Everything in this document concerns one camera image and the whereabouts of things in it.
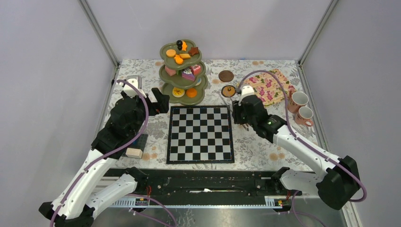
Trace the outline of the yellow frosted donut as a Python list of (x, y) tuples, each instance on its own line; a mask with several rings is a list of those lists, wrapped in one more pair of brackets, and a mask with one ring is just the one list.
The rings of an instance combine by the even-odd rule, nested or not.
[(185, 90), (181, 89), (181, 88), (173, 87), (172, 95), (177, 98), (183, 97), (185, 95)]

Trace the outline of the floral serving tray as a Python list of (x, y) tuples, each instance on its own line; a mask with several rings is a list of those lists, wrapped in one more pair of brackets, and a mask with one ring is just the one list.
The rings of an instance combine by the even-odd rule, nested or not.
[[(287, 77), (279, 70), (270, 70), (279, 79), (288, 96), (290, 91), (296, 92), (296, 88)], [(284, 100), (282, 90), (278, 82), (268, 73), (259, 73), (247, 78), (243, 85), (250, 85), (254, 88), (256, 96), (262, 100), (264, 106), (270, 106)]]

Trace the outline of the orange round pastry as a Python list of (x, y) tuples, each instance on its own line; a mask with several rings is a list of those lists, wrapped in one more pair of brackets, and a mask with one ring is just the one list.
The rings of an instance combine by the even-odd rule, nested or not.
[(195, 88), (189, 88), (188, 90), (186, 90), (186, 95), (189, 98), (194, 98), (194, 97), (197, 96), (197, 94), (198, 94), (198, 92), (197, 92), (197, 90)]

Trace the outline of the pink swirl roll cake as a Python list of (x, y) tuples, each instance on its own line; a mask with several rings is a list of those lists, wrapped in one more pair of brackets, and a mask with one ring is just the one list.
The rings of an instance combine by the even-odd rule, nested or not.
[(173, 76), (176, 74), (176, 70), (170, 69), (167, 66), (165, 66), (165, 71), (169, 76)]

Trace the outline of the green three-tier dessert stand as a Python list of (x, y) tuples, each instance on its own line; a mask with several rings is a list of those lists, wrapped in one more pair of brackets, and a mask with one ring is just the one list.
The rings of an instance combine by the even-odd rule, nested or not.
[(161, 92), (170, 96), (170, 103), (198, 105), (205, 97), (208, 85), (206, 66), (196, 43), (189, 39), (177, 40), (159, 50), (164, 65), (159, 77), (164, 82)]

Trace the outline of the orange smiley face coaster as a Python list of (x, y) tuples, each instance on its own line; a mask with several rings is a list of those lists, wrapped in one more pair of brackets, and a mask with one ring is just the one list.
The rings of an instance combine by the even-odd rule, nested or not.
[(232, 85), (222, 87), (221, 94), (223, 97), (233, 97), (236, 94), (236, 88)]

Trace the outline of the purple cake slice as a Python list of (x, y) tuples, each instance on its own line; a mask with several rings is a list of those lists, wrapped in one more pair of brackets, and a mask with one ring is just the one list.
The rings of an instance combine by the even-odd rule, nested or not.
[(187, 68), (182, 71), (182, 78), (195, 81), (195, 76), (192, 74), (191, 69)]

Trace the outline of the blue frosted donut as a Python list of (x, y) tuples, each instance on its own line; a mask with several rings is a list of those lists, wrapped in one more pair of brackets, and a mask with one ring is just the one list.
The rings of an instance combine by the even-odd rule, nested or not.
[(197, 81), (197, 83), (195, 84), (195, 86), (198, 86), (201, 82), (202, 82), (202, 79), (199, 78), (198, 81)]

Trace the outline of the orange fish cookie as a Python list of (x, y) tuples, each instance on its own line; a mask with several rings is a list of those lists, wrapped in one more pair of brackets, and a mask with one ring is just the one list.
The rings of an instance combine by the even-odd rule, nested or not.
[(185, 41), (182, 41), (182, 51), (187, 51), (187, 44), (186, 44), (186, 42)]
[(175, 61), (175, 63), (178, 64), (178, 65), (183, 64), (183, 58), (181, 58), (181, 56), (178, 55), (178, 54), (176, 54), (176, 55), (174, 56), (174, 61)]

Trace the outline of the pink cake slice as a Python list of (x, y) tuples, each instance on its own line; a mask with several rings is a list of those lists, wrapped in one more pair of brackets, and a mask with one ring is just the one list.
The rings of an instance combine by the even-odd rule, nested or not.
[(194, 76), (197, 76), (197, 75), (200, 74), (201, 71), (202, 71), (202, 67), (201, 67), (199, 64), (192, 65), (192, 66), (190, 67), (190, 69), (191, 69), (191, 72), (192, 72), (192, 74), (193, 74)]

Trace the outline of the round orange biscuit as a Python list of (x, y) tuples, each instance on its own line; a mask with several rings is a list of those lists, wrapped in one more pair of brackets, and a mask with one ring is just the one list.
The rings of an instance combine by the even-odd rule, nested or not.
[(173, 58), (176, 56), (176, 51), (174, 49), (168, 49), (166, 51), (166, 56), (169, 58)]

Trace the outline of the large pink mug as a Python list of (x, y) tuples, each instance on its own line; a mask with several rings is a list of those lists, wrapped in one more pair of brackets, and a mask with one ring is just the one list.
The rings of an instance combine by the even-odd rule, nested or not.
[(306, 106), (309, 102), (309, 97), (307, 94), (301, 91), (289, 93), (287, 109), (291, 113), (296, 113), (301, 107)]

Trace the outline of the square orange cracker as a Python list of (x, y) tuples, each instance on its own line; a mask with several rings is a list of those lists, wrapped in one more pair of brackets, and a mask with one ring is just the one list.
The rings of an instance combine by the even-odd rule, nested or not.
[(190, 59), (191, 58), (191, 55), (188, 53), (181, 53), (181, 54), (179, 54), (179, 56), (182, 59)]

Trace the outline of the small pink mug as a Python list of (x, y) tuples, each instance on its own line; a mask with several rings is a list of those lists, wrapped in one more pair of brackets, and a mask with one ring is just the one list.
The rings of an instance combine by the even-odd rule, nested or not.
[(295, 123), (299, 125), (304, 125), (307, 127), (313, 127), (314, 122), (312, 121), (312, 118), (314, 116), (314, 113), (311, 108), (307, 106), (300, 107), (298, 112), (296, 113), (294, 120)]

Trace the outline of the brown star cookie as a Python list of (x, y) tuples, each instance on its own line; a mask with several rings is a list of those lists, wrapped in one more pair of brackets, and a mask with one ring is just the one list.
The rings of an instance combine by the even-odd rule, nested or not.
[(194, 56), (194, 55), (199, 54), (199, 48), (198, 48), (198, 47), (192, 47), (192, 48), (188, 51), (188, 54), (189, 54), (190, 56)]

